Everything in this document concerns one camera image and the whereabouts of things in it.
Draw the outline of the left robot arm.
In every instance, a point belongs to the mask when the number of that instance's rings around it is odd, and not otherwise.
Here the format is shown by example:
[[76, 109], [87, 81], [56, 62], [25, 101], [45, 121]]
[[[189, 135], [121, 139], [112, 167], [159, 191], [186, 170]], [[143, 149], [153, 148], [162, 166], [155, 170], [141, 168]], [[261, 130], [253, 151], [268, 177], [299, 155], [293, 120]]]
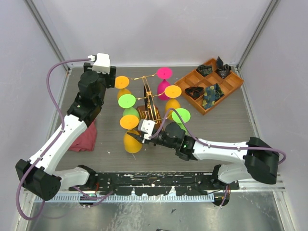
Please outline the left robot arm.
[[44, 201], [73, 186], [81, 186], [86, 191], [95, 188], [96, 172], [85, 165], [64, 171], [55, 169], [73, 142], [101, 112], [105, 91], [115, 86], [115, 77], [116, 67], [110, 61], [84, 63], [79, 92], [62, 117], [60, 127], [29, 160], [17, 162], [15, 168], [22, 187]]

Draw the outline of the orange wine glass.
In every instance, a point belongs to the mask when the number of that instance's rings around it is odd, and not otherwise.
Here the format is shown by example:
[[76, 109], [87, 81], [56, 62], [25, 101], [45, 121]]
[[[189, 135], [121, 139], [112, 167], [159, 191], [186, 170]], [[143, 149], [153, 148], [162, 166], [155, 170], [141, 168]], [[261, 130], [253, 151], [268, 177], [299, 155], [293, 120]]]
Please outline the orange wine glass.
[[123, 95], [131, 94], [130, 90], [127, 89], [127, 86], [129, 85], [129, 78], [126, 76], [118, 76], [115, 79], [115, 88], [119, 89], [117, 94], [117, 99]]
[[165, 88], [164, 93], [169, 98], [165, 105], [165, 113], [169, 108], [178, 109], [181, 107], [179, 101], [177, 100], [177, 98], [182, 94], [182, 90], [179, 86], [170, 85]]
[[142, 148], [142, 144], [132, 136], [139, 136], [139, 132], [134, 130], [138, 124], [139, 119], [135, 115], [125, 115], [120, 119], [121, 127], [127, 130], [123, 138], [124, 148], [131, 154], [139, 152]]

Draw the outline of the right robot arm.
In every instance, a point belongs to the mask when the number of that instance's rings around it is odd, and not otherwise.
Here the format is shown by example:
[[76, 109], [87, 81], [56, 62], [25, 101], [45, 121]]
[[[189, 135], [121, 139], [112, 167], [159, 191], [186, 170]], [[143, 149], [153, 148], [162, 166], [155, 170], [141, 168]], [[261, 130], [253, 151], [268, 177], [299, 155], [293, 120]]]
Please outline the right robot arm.
[[185, 161], [218, 161], [211, 177], [212, 186], [218, 190], [238, 180], [254, 179], [269, 185], [277, 181], [279, 153], [257, 137], [251, 137], [248, 142], [213, 142], [186, 135], [175, 122], [156, 130], [148, 120], [142, 120], [137, 134], [128, 132], [128, 135], [142, 144], [173, 149]]

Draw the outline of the green wine glass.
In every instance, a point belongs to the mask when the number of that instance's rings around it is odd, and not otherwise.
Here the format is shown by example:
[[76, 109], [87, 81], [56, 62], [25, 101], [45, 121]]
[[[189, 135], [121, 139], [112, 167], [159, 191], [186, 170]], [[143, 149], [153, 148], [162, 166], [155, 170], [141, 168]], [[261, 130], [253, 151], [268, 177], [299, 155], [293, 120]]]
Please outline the green wine glass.
[[134, 105], [136, 103], [136, 98], [132, 94], [124, 94], [118, 99], [118, 105], [124, 109], [123, 116], [133, 115], [140, 120], [139, 112]]
[[185, 108], [177, 108], [176, 111], [178, 112], [179, 115], [177, 115], [176, 112], [173, 111], [171, 114], [172, 119], [180, 126], [181, 129], [185, 131], [186, 134], [188, 134], [188, 131], [184, 126], [183, 122], [187, 123], [190, 120], [191, 118], [190, 112]]

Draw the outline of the green wine glass front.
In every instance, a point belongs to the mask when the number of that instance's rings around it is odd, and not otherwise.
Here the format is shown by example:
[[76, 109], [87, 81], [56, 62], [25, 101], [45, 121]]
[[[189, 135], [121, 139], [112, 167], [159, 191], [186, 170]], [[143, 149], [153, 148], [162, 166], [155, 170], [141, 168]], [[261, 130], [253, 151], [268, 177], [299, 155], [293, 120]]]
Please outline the green wine glass front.
[[191, 118], [190, 112], [185, 108], [177, 108], [176, 111], [178, 112], [179, 115], [177, 115], [176, 112], [173, 111], [171, 114], [172, 119], [180, 126], [181, 129], [185, 131], [186, 134], [188, 134], [188, 131], [184, 126], [183, 122], [187, 123], [190, 120]]

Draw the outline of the pink wine glass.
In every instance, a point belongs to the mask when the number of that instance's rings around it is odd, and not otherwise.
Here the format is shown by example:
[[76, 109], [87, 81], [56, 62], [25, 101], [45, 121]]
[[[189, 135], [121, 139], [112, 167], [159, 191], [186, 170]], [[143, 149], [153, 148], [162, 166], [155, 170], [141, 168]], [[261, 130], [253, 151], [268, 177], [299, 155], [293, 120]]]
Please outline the pink wine glass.
[[170, 86], [168, 79], [173, 75], [173, 71], [169, 67], [162, 67], [157, 70], [157, 76], [161, 81], [157, 86], [158, 98], [162, 101], [167, 101], [169, 98], [165, 95], [166, 87]]

